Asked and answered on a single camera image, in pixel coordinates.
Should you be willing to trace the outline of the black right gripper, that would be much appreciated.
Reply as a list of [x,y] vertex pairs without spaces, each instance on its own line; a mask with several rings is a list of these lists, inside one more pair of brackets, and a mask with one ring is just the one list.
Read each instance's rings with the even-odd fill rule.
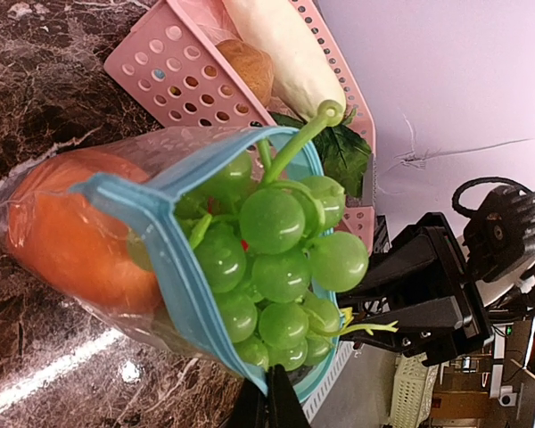
[[363,280],[338,294],[340,308],[386,299],[395,308],[356,315],[340,339],[403,352],[425,353],[425,366],[440,365],[482,349],[493,330],[481,296],[445,216],[423,215],[374,254]]

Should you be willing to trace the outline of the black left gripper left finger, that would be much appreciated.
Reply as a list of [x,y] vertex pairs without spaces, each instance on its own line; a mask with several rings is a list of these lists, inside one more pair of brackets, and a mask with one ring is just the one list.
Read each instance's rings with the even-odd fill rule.
[[251,381],[245,380],[232,413],[223,428],[264,428],[267,423],[267,399]]

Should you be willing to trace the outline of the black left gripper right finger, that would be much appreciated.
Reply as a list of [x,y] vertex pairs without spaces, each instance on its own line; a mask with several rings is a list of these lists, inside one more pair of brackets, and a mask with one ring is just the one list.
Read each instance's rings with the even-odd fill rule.
[[269,368],[269,426],[309,428],[299,399],[282,365]]

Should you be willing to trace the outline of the green grape bunch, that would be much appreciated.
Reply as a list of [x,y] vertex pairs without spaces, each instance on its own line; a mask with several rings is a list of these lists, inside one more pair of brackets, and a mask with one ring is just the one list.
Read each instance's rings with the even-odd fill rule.
[[[284,146],[276,155],[267,141],[257,148],[263,179]],[[241,154],[182,194],[174,216],[239,358],[288,371],[316,366],[350,324],[311,286],[352,289],[366,273],[368,252],[355,235],[337,228],[345,199],[332,179],[291,180],[282,173],[271,184],[262,179],[253,180],[251,157]]]

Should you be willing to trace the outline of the clear zip bag blue zipper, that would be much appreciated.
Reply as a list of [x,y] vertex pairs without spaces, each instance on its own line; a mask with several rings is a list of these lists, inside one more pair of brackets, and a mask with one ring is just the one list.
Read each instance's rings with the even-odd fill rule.
[[[131,336],[176,352],[214,358],[262,392],[268,392],[270,367],[250,365],[239,358],[191,245],[176,222],[174,206],[182,194],[216,175],[241,154],[251,157],[251,176],[260,181],[263,166],[258,142],[267,141],[269,153],[276,155],[295,134],[292,128],[280,127],[168,128],[87,148],[119,156],[148,175],[144,182],[137,183],[98,172],[68,191],[83,195],[91,206],[128,227],[128,254],[140,268],[154,273],[162,303],[147,314],[126,314],[108,312],[69,296]],[[9,199],[33,169],[13,178],[0,190],[0,227],[7,251]],[[322,166],[311,142],[307,142],[282,172],[282,178],[291,180],[322,175]],[[311,291],[336,306],[337,292],[318,285],[312,285]]]

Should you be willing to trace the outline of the orange persimmon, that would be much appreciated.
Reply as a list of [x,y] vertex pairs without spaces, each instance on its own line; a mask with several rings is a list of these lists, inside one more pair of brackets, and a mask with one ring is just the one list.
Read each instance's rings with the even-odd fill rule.
[[147,314],[162,303],[154,273],[129,256],[128,227],[69,188],[98,172],[144,182],[148,175],[114,154],[83,149],[35,167],[8,203],[8,251],[53,288],[108,312]]

